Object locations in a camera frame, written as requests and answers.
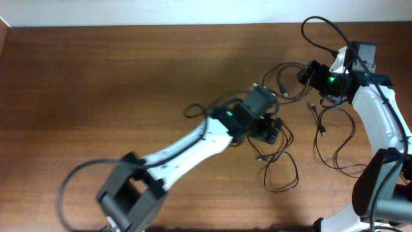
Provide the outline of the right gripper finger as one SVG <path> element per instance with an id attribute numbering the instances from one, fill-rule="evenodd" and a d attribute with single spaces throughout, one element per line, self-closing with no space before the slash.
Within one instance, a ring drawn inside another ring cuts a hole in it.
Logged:
<path id="1" fill-rule="evenodd" d="M 297 80 L 299 83 L 305 85 L 310 82 L 315 72 L 321 67 L 321 64 L 316 61 L 310 61 L 301 71 L 297 74 Z"/>
<path id="2" fill-rule="evenodd" d="M 332 95 L 322 95 L 321 96 L 321 100 L 319 101 L 319 103 L 321 105 L 324 105 L 324 101 L 329 101 L 331 102 L 333 105 L 341 105 L 346 103 L 348 100 L 342 96 L 332 96 Z"/>

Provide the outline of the black usb cable long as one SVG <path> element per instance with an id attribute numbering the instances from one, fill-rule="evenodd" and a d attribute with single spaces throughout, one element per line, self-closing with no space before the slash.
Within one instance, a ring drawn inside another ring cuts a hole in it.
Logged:
<path id="1" fill-rule="evenodd" d="M 315 119 L 315 157 L 330 170 L 351 179 L 359 178 L 366 164 L 349 154 L 350 142 L 357 132 L 354 118 L 341 107 L 323 108 L 309 104 L 308 108 Z"/>

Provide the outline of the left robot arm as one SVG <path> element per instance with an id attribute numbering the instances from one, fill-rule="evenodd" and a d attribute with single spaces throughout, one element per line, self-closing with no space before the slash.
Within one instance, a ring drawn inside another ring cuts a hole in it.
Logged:
<path id="1" fill-rule="evenodd" d="M 239 146 L 248 136 L 273 143 L 268 110 L 278 106 L 272 90 L 255 84 L 244 99 L 214 107 L 197 128 L 174 144 L 142 158 L 133 152 L 124 155 L 96 196 L 108 220 L 102 230 L 145 231 L 169 189 L 198 164 Z"/>

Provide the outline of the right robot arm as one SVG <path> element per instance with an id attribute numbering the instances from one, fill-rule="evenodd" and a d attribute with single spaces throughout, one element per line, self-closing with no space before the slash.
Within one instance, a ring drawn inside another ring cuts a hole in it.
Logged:
<path id="1" fill-rule="evenodd" d="M 331 66 L 310 61 L 297 78 L 332 100 L 345 99 L 361 118 L 373 158 L 357 179 L 351 203 L 319 218 L 314 231 L 400 229 L 411 223 L 411 132 L 400 113 L 393 84 L 375 74 L 376 44 L 354 41 L 341 48 Z"/>

